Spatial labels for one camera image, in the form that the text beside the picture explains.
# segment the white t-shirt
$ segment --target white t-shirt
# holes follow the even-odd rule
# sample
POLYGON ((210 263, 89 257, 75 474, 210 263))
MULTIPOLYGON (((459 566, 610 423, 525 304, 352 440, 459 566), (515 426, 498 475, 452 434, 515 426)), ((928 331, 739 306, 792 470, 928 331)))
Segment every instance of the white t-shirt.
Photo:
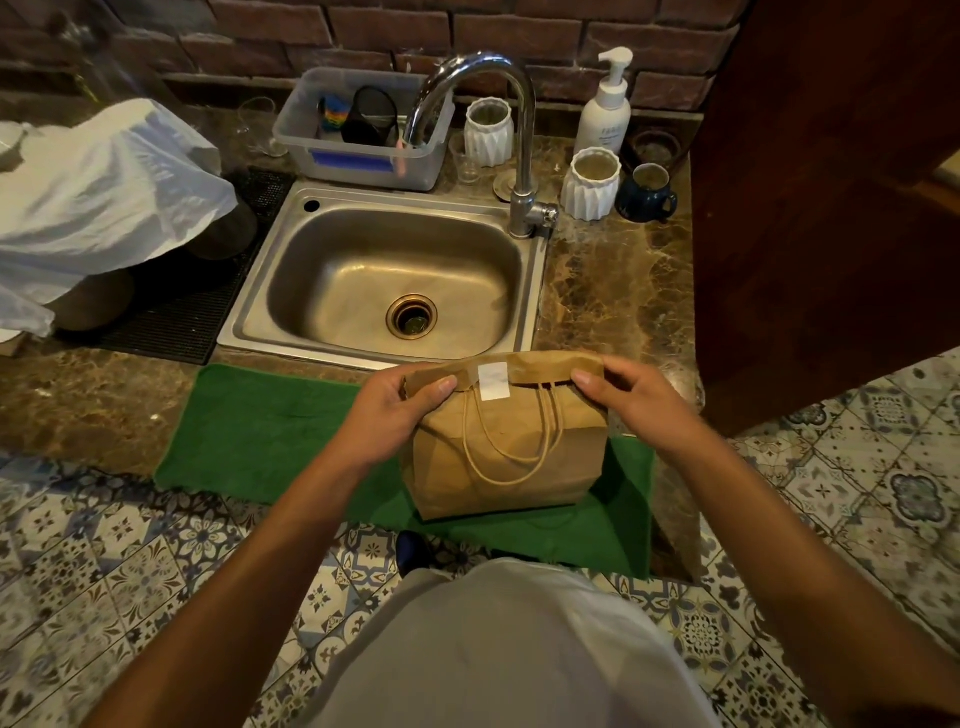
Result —
POLYGON ((635 604, 567 570, 498 559, 409 574, 337 655, 301 726, 719 726, 635 604))

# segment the blue mug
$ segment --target blue mug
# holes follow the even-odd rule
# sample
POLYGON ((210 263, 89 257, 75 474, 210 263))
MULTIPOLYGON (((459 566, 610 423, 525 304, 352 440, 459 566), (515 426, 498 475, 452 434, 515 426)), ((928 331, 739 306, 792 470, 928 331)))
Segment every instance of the blue mug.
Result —
POLYGON ((666 220, 677 211, 670 173, 659 164, 640 164, 616 193, 616 211, 633 223, 666 220))

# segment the drain strainer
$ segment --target drain strainer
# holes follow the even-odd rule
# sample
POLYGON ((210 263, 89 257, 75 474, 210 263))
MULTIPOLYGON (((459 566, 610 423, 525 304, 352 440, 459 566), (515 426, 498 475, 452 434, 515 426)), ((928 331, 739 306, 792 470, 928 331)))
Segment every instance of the drain strainer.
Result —
POLYGON ((387 311, 387 328, 398 339, 419 339, 437 325, 437 306, 426 296, 404 296, 387 311))

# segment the wooden door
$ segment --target wooden door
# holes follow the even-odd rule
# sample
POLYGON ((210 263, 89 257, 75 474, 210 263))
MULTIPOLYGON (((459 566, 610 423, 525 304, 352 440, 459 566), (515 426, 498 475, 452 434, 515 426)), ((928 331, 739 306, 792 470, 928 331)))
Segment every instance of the wooden door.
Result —
POLYGON ((694 143, 697 359, 726 434, 960 345, 960 3, 756 0, 694 143))

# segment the blue label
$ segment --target blue label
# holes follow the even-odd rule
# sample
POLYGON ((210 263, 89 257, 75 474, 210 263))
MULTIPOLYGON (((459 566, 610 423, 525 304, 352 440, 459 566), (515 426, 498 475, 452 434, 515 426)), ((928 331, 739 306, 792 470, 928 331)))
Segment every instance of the blue label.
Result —
POLYGON ((338 169, 356 169, 361 172, 387 172, 394 174, 394 166, 389 158, 366 157, 364 155, 345 155, 336 152, 310 150, 310 156, 317 164, 338 169))

